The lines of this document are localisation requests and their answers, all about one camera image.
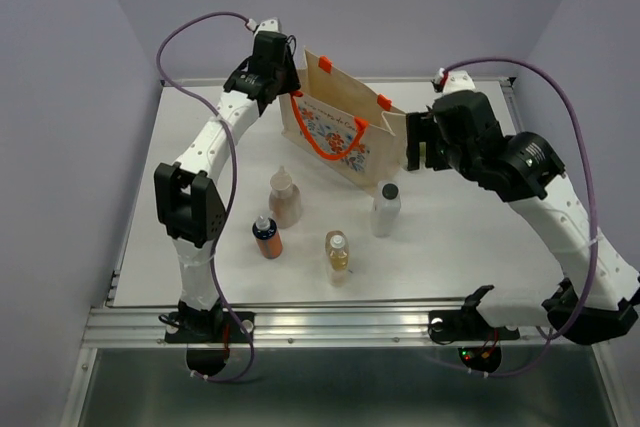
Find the cream canvas bag orange handles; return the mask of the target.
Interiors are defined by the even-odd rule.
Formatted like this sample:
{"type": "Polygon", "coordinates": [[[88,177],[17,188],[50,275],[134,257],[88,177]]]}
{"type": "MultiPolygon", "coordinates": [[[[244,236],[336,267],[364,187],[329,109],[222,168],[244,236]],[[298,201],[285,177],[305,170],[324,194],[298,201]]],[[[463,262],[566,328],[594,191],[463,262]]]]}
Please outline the cream canvas bag orange handles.
{"type": "Polygon", "coordinates": [[[406,162],[406,114],[385,95],[304,51],[301,87],[279,97],[282,135],[372,195],[406,162]]]}

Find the white bottle black cap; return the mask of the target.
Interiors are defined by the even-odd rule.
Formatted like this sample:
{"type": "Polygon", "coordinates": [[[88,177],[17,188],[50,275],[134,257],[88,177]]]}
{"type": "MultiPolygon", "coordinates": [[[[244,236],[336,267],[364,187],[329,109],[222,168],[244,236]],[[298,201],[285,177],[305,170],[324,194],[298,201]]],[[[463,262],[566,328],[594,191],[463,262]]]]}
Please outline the white bottle black cap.
{"type": "Polygon", "coordinates": [[[379,182],[370,214],[372,234],[378,238],[388,237],[400,210],[401,197],[397,184],[391,181],[379,182]]]}

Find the green liquid soap bottle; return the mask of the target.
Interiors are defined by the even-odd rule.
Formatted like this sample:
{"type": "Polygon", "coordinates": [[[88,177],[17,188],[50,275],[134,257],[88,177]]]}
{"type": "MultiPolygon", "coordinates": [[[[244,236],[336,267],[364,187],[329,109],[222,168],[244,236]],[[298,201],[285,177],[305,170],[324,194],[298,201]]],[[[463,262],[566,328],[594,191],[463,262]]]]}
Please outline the green liquid soap bottle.
{"type": "Polygon", "coordinates": [[[428,149],[427,149],[426,143],[421,143],[420,145],[420,156],[421,156],[421,162],[424,165],[424,167],[430,168],[429,162],[428,162],[428,149]]]}

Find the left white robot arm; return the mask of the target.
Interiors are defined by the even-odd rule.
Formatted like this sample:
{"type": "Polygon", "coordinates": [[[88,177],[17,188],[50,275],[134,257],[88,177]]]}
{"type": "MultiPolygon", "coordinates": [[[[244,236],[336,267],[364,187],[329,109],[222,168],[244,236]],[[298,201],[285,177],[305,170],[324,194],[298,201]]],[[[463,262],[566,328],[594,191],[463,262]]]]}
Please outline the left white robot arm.
{"type": "Polygon", "coordinates": [[[182,285],[177,311],[162,321],[179,333],[210,341],[222,331],[210,265],[229,209],[217,181],[225,164],[237,162],[242,135],[278,96],[299,86],[287,36],[277,25],[260,24],[251,55],[224,83],[212,118],[173,163],[161,163],[154,172],[157,216],[176,249],[182,285]]]}

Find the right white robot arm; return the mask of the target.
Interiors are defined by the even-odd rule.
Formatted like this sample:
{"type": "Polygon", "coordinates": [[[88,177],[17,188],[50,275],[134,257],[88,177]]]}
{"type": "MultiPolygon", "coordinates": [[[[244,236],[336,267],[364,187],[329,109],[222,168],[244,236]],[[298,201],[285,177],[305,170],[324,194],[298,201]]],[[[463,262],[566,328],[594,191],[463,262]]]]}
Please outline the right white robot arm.
{"type": "Polygon", "coordinates": [[[580,203],[564,164],[541,136],[503,133],[488,97],[461,90],[406,117],[408,168],[453,169],[495,193],[533,229],[563,274],[548,288],[479,287],[444,321],[443,340],[493,328],[550,327],[579,345],[626,335],[638,321],[639,273],[580,203]]]}

